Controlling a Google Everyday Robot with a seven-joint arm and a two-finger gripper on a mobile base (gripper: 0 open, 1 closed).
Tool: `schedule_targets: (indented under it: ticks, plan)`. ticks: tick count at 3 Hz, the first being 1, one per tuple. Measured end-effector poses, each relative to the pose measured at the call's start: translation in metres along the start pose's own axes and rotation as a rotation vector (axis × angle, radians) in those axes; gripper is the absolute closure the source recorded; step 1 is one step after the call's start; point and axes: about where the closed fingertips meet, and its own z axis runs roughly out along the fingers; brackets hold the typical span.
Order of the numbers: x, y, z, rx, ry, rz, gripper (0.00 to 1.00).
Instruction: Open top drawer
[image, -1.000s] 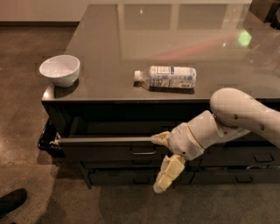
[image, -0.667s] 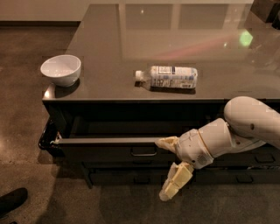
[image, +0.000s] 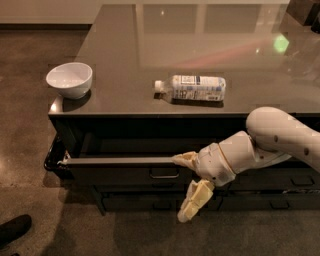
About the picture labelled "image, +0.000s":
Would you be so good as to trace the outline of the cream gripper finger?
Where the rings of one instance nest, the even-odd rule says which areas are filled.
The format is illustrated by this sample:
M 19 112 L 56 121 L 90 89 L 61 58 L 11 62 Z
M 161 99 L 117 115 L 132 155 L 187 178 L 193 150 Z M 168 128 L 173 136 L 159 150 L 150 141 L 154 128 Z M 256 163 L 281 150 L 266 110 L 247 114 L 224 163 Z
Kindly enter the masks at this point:
M 199 182 L 192 180 L 177 214 L 178 220 L 181 223 L 190 221 L 211 199 L 214 188 L 214 184 L 208 180 L 201 179 Z
M 183 167 L 195 168 L 197 156 L 195 151 L 177 154 L 172 157 L 172 162 Z

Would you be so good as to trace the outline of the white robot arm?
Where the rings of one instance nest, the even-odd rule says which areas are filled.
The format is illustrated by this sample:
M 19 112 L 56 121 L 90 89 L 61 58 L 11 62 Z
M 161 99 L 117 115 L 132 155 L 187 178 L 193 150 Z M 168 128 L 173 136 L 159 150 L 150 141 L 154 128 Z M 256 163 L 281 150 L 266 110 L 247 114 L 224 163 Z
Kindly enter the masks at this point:
M 172 157 L 174 164 L 187 167 L 200 177 L 198 182 L 189 184 L 178 220 L 182 223 L 191 220 L 211 199 L 215 188 L 233 181 L 238 174 L 292 157 L 320 171 L 320 133 L 280 109 L 253 110 L 246 119 L 244 131 L 199 152 Z

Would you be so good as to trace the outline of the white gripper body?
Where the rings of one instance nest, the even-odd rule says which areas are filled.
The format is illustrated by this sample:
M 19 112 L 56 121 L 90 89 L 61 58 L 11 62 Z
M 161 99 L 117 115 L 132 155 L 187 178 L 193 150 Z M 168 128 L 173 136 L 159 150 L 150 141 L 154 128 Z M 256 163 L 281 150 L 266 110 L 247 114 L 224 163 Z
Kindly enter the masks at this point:
M 195 160 L 196 173 L 213 182 L 216 187 L 222 187 L 233 181 L 236 174 L 230 169 L 217 143 L 201 149 Z

